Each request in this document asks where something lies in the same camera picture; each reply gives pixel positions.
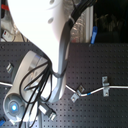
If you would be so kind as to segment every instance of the pegboard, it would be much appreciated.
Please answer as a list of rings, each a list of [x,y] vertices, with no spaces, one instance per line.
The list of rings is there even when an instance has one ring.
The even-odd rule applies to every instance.
[[[11,82],[6,66],[14,65],[19,58],[33,50],[41,51],[31,43],[0,44],[0,81]],[[67,85],[73,89],[82,84],[85,92],[102,87],[102,77],[108,76],[111,85],[128,86],[128,45],[127,44],[71,44],[67,68]],[[0,86],[0,116],[4,115],[2,104],[9,88]],[[127,128],[128,90],[111,89],[110,96],[104,98],[100,91],[82,97],[76,103],[70,100],[73,93],[65,90],[63,97],[50,104],[57,112],[52,122],[43,117],[43,128]],[[3,128],[14,127],[9,120]]]

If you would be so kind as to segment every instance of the cord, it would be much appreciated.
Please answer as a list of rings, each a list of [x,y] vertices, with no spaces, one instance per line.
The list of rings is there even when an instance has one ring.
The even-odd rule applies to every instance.
[[[73,21],[76,22],[77,19],[81,16],[82,12],[87,7],[90,7],[95,3],[96,3],[96,0],[81,0],[81,2],[77,6],[75,6],[76,8],[71,13],[71,18],[73,19]],[[68,20],[70,29],[72,29],[73,25],[75,24],[75,22],[73,22],[71,18]]]
[[[72,0],[72,3],[73,3],[73,7],[74,7],[74,9],[76,9],[76,5],[75,5],[74,0]]]
[[[4,83],[4,82],[0,82],[0,84],[5,85],[5,86],[10,86],[10,87],[12,87],[12,86],[13,86],[13,85],[12,85],[12,84],[10,84],[10,83]]]
[[[23,98],[23,95],[22,95],[22,93],[21,93],[21,87],[22,87],[22,84],[23,84],[24,80],[25,80],[25,79],[27,78],[27,76],[29,76],[32,72],[34,72],[35,70],[37,70],[37,69],[39,69],[39,68],[45,66],[46,64],[48,64],[48,63],[46,62],[46,63],[41,64],[40,66],[38,66],[38,67],[32,69],[32,70],[31,70],[30,72],[28,72],[28,73],[24,76],[24,78],[22,79],[22,81],[21,81],[21,83],[20,83],[20,87],[19,87],[19,93],[20,93],[20,96],[21,96],[21,98],[23,99],[24,102],[28,103],[28,102]],[[32,80],[28,85],[31,85],[32,83],[34,83],[40,75],[43,75],[44,72],[45,72],[45,70],[44,70],[41,74],[39,74],[34,80]]]
[[[26,42],[26,41],[25,41],[25,39],[24,39],[24,36],[23,36],[23,34],[21,34],[21,36],[22,36],[23,42]]]
[[[32,80],[28,85],[25,86],[24,90],[28,91],[28,90],[30,89],[29,86],[30,86],[33,82],[35,82],[41,75],[43,75],[42,78],[41,78],[41,80],[40,80],[40,82],[38,83],[38,85],[37,85],[37,86],[34,86],[35,90],[33,91],[33,93],[32,93],[32,95],[31,95],[29,101],[26,101],[26,100],[23,98],[22,93],[21,93],[21,86],[22,86],[24,80],[25,80],[26,77],[27,77],[29,74],[31,74],[33,71],[39,69],[39,68],[42,67],[42,66],[45,66],[46,64],[48,64],[48,65],[47,65],[47,67],[45,68],[45,70],[42,71],[42,72],[41,72],[34,80]],[[48,62],[46,62],[46,63],[44,63],[44,64],[42,64],[42,65],[40,65],[40,66],[34,68],[33,70],[31,70],[31,71],[30,71],[29,73],[27,73],[27,74],[24,76],[24,78],[22,79],[22,81],[21,81],[21,83],[20,83],[19,92],[20,92],[20,95],[21,95],[22,99],[27,103],[27,106],[26,106],[25,112],[24,112],[24,114],[23,114],[23,117],[22,117],[22,119],[21,119],[20,127],[21,127],[21,125],[22,125],[23,119],[24,119],[24,117],[25,117],[25,115],[26,115],[26,112],[27,112],[27,110],[28,110],[29,105],[32,104],[32,107],[31,107],[31,110],[30,110],[30,113],[29,113],[29,117],[30,117],[31,112],[32,112],[32,110],[33,110],[33,107],[34,107],[35,103],[38,101],[38,99],[40,98],[40,96],[41,96],[41,94],[42,94],[42,92],[43,92],[43,90],[44,90],[44,88],[45,88],[45,86],[46,86],[46,83],[47,83],[48,78],[49,78],[50,75],[51,75],[51,77],[52,77],[52,73],[51,73],[51,63],[48,61]],[[49,98],[51,97],[51,93],[52,93],[52,81],[51,81],[51,91],[50,91],[49,97],[48,97],[47,100],[45,100],[45,101],[43,101],[43,102],[47,102],[47,101],[49,100]],[[36,94],[36,98],[35,98],[34,101],[32,102],[31,100],[33,99],[33,96],[34,96],[35,94]]]
[[[72,91],[73,93],[76,93],[76,91],[74,89],[72,89],[71,87],[69,87],[68,85],[66,85],[66,88],[69,89],[70,91]],[[109,89],[111,89],[111,88],[113,88],[113,89],[128,89],[128,86],[109,86]],[[89,95],[94,94],[96,92],[99,92],[103,89],[104,89],[104,87],[101,87],[101,88],[96,89],[92,92],[82,94],[81,97],[89,96]]]

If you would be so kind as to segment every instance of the bright light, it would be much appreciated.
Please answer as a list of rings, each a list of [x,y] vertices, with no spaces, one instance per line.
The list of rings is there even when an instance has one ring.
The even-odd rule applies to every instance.
[[[12,110],[15,111],[16,110],[16,105],[12,106]]]

